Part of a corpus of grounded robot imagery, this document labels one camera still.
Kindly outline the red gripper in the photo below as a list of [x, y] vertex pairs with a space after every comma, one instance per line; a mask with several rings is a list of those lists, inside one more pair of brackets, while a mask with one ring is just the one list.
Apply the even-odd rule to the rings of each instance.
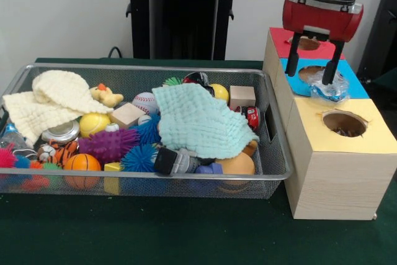
[[299, 60], [297, 50], [302, 33], [325, 35], [335, 46], [335, 51], [325, 67], [322, 84], [332, 84], [344, 44], [355, 35], [363, 14], [364, 5], [358, 2], [332, 4], [316, 0], [285, 0], [283, 27], [294, 32], [285, 74], [289, 77], [295, 75]]

